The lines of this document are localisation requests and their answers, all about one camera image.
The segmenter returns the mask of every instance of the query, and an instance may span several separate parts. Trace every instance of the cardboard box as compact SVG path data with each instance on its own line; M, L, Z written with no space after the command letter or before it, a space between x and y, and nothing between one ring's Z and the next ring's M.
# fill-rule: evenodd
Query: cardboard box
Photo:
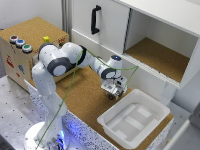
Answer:
M16 45L10 44L10 36L17 35L19 39L25 40L26 44L32 46L33 51L29 54L23 53ZM61 29L53 26L40 17L36 17L15 26L0 31L0 50L6 73L25 90L28 90L24 79L32 79L32 67L38 61L38 49L44 43L43 37L48 36L50 42L60 47L69 41L69 35ZM54 78L61 80L68 73Z

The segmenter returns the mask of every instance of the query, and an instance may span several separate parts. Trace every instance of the cork mat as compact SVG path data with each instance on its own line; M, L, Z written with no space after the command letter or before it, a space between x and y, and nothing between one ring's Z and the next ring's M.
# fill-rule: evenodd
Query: cork mat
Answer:
M60 97L64 97L71 78L72 74L56 83L56 92L60 95ZM97 122L97 118L114 104L116 104L119 100L109 100L105 94L105 91L101 89L99 76L89 67L85 67L77 70L73 85L65 103L68 109L82 121L117 146L120 150L124 150L124 148L122 148L105 134L102 126ZM136 150L146 149L172 119L173 115L170 114L167 116L161 122L161 124L142 142L142 144L136 148Z
M0 37L10 42L10 36L17 35L19 39L24 39L26 44L30 44L33 51L37 51L44 43L43 37L49 36L50 42L54 42L68 34L40 17L36 17L19 23L5 30L0 31Z
M125 53L178 82L181 82L190 60L188 57L149 38L144 38L142 41L125 51Z

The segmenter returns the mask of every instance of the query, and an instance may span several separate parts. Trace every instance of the cable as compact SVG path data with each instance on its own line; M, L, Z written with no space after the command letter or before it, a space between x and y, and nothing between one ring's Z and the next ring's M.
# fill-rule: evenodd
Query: cable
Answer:
M138 69L138 66L135 66L135 67L132 67L132 68L125 68L125 69L113 68L113 67L107 65L106 63L104 63L101 59L99 59L96 55L94 55L94 54L93 54L92 52L90 52L89 50L87 50L87 51L88 51L92 56L94 56L95 58L97 58L100 62L102 62L104 65L106 65L106 66L109 67L109 68L112 68L112 69L115 69L115 70L131 70L131 69L135 69L135 70L133 71L133 73L131 74L131 76L129 77L129 79L127 80L126 85L125 85L125 87L124 87L123 89L125 89L125 88L127 87L128 82L130 81L130 79L132 78L133 74L134 74L134 73L136 72L136 70ZM80 59L82 53L83 53L83 50L82 50L82 51L79 53L79 55L78 55L75 68L77 68L77 66L78 66L78 61L79 61L79 59ZM54 120L56 119L58 113L60 112L60 109L61 109L63 103L65 102L65 100L66 100L66 98L67 98L67 95L68 95L68 93L69 93L69 91L70 91L70 89L71 89L71 86L72 86L72 84L73 84L73 80L74 80L74 76L75 76L75 74L76 74L76 70L77 70L77 69L75 69L74 72L73 72L72 80L71 80L70 85L69 85L69 87L68 87L68 89L67 89L67 92L66 92L66 94L65 94L65 97L63 98L62 103L61 103L61 105L60 105L60 107L59 107L59 109L58 109L56 115L54 116L53 120L50 122L49 126L47 127L47 129L45 130L44 134L42 135L42 137L41 137L41 139L40 139L40 141L39 141L39 143L38 143L38 145L37 145L37 147L36 147L36 150L38 149L40 143L42 142L42 139L44 138L44 136L45 136L46 132L48 131L48 129L50 128L51 124L54 122Z

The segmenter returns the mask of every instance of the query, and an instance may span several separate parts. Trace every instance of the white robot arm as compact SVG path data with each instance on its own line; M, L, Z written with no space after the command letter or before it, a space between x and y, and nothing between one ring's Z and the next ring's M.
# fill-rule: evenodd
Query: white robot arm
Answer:
M83 52L78 60L78 67L84 68L89 65L100 76L101 88L106 93L109 93L110 99L122 96L127 90L127 79L121 76L121 70L114 69L122 69L122 60L119 56L111 56L110 60L106 63L101 58L99 58L101 60L99 61L96 57L93 57L83 46L74 43L66 43L61 49L58 49L52 43L44 43L39 49L39 62L32 69L35 86L43 104L48 109L45 124L34 139L36 143L39 143L42 139L40 144L41 149L67 148L66 135L61 138L63 134L62 116L67 111L65 104L61 107L56 120L51 124L45 136L43 138L42 136L62 103L62 99L56 94L56 85L53 76L61 76L74 68L82 50Z

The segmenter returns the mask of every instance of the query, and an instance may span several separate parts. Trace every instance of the black handle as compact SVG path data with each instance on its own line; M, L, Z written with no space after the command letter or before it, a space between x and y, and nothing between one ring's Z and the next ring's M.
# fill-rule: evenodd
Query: black handle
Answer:
M101 7L96 5L96 8L92 10L92 24L91 24L91 31L92 34L98 33L100 30L96 28L96 12L101 10Z

